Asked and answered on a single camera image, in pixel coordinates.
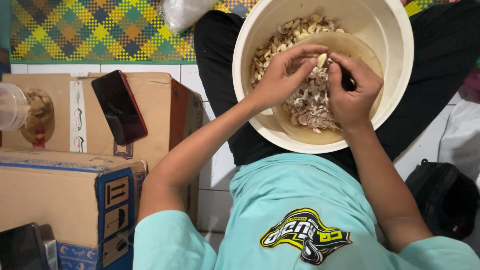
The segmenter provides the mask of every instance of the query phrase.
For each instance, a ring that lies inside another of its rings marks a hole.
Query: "red phone case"
[[[121,70],[116,70],[116,71],[120,72],[123,83],[125,84],[125,87],[127,88],[128,95],[130,96],[130,99],[133,101],[133,104],[135,106],[135,110],[137,111],[138,116],[140,117],[140,121],[142,121],[142,126],[144,126],[144,130],[145,130],[145,135],[143,135],[142,137],[145,137],[145,136],[148,135],[148,130],[147,130],[147,127],[145,125],[144,118],[142,117],[142,114],[140,113],[140,110],[138,109],[137,102],[135,101],[135,98],[133,97],[132,90],[130,90],[130,86],[128,85],[127,77],[125,77],[125,75],[123,74],[123,72]]]

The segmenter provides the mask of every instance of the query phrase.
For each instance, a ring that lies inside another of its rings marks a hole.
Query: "person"
[[[304,45],[277,54],[258,87],[237,102],[231,70],[243,19],[221,11],[205,14],[195,27],[194,45],[216,119],[147,176],[134,269],[480,269],[468,245],[432,235],[392,164],[448,104],[480,56],[480,5],[437,5],[410,21],[413,71],[392,115],[374,131],[368,115],[383,80],[363,61],[332,54],[330,104],[349,148],[307,155],[270,143],[248,120],[290,97],[317,64],[305,55],[328,48]],[[340,66],[352,74],[355,91],[342,89]],[[238,169],[217,256],[184,213],[181,194],[226,141]],[[386,247],[377,241],[376,224]]]

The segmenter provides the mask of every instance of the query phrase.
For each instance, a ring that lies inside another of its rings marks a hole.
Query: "white plastic bag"
[[[196,23],[218,0],[162,0],[157,12],[168,30],[177,35]]]
[[[439,162],[449,162],[480,187],[480,97],[473,90],[453,108],[440,141]]]

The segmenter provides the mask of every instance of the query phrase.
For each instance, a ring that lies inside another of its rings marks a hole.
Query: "white tile floor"
[[[125,72],[169,72],[173,78],[202,94],[205,106],[204,124],[215,118],[206,98],[196,65],[12,65],[12,72],[16,74],[110,72],[115,69]],[[460,95],[456,95],[422,135],[394,162],[403,179],[406,179],[423,158],[429,161],[437,161],[438,145],[444,133],[448,115],[459,100]],[[225,231],[233,204],[228,186],[234,170],[233,157],[228,144],[225,143],[200,174],[201,190],[199,193],[197,226],[202,231],[213,232],[204,233],[204,237],[209,240],[215,250],[218,250],[223,239],[221,232]]]

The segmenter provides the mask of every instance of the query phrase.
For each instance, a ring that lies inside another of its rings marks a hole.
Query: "bowl rim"
[[[273,0],[263,0],[258,1],[255,6],[253,7],[250,14],[247,16],[243,26],[239,32],[237,42],[235,44],[235,49],[233,52],[233,63],[232,63],[232,78],[233,78],[233,86],[235,89],[235,95],[237,97],[237,101],[240,102],[242,99],[245,98],[242,81],[241,81],[241,57],[243,53],[243,49],[245,47],[246,38],[248,36],[248,32],[252,29],[254,22],[258,19],[261,14],[261,11],[265,9],[265,7],[270,4]],[[408,82],[410,80],[411,71],[413,68],[413,54],[414,54],[414,43],[413,43],[413,31],[411,28],[410,20],[408,18],[407,13],[405,12],[405,8],[401,4],[399,0],[385,0],[385,3],[388,5],[390,10],[392,11],[395,19],[398,22],[400,33],[402,35],[403,40],[403,48],[404,48],[404,58],[403,58],[403,68],[402,73],[400,75],[399,83],[396,87],[395,92],[397,95],[400,94],[399,98],[393,100],[393,103],[390,103],[390,106],[386,108],[386,110],[382,113],[379,119],[376,119],[373,123],[373,128],[376,130],[380,127],[387,119],[390,117],[394,109],[399,104],[405,90],[407,89]],[[345,140],[326,144],[326,145],[310,145],[301,143],[302,145],[292,144],[291,142],[285,141],[275,135],[273,133],[263,127],[259,121],[257,121],[256,116],[252,117],[249,120],[250,124],[253,128],[260,133],[265,139],[270,141],[271,143],[282,147],[286,150],[298,152],[298,153],[305,153],[305,154],[322,154],[322,153],[329,153],[337,150],[344,149],[348,147],[348,144]]]

